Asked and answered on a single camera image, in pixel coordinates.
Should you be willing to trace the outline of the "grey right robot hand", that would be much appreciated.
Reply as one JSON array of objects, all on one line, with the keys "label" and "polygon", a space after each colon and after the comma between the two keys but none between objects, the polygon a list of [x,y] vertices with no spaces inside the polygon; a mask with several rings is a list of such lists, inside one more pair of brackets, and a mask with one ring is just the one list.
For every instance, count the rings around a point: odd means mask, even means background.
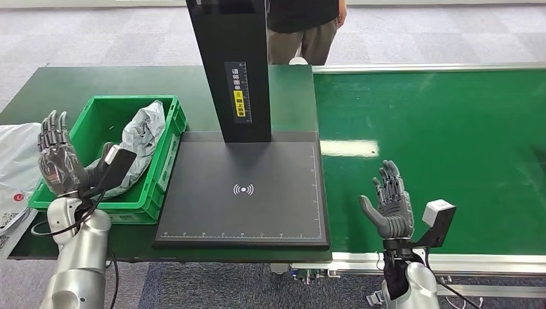
[{"label": "grey right robot hand", "polygon": [[359,196],[365,216],[383,239],[411,238],[415,231],[410,195],[405,189],[399,168],[392,160],[384,160],[380,178],[373,178],[377,200],[374,207],[367,196]]}]

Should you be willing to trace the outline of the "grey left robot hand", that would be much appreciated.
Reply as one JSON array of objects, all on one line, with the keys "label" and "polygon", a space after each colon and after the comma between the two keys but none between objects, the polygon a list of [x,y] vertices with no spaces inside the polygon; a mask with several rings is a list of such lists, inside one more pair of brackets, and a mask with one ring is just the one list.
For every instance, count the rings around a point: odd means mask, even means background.
[{"label": "grey left robot hand", "polygon": [[37,139],[42,178],[58,197],[76,195],[96,187],[106,168],[105,159],[114,146],[112,142],[105,143],[100,159],[83,166],[68,134],[66,112],[58,114],[56,110],[42,121]]}]

